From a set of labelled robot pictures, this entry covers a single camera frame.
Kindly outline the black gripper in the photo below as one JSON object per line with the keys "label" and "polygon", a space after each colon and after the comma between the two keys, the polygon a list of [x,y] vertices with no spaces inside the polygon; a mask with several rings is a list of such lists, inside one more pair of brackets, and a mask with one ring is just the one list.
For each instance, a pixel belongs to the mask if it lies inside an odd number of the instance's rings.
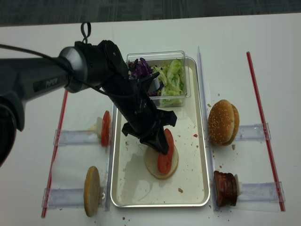
{"label": "black gripper", "polygon": [[146,79],[125,79],[122,75],[111,76],[103,88],[110,94],[115,106],[127,120],[122,132],[140,139],[140,143],[167,155],[169,144],[164,126],[175,126],[177,116],[173,111],[158,109],[147,94],[155,76]]}

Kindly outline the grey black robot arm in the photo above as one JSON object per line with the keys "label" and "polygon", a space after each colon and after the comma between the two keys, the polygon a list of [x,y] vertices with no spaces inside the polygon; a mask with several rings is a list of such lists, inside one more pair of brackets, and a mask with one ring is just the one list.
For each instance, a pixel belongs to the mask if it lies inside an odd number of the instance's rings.
{"label": "grey black robot arm", "polygon": [[154,150],[167,154],[169,144],[163,127],[174,126],[172,111],[157,109],[147,92],[154,73],[143,79],[131,78],[119,48],[110,40],[98,45],[77,41],[56,58],[35,53],[35,58],[0,61],[0,160],[4,162],[24,129],[25,104],[64,88],[77,93],[92,88],[107,95],[127,120],[122,128]]}

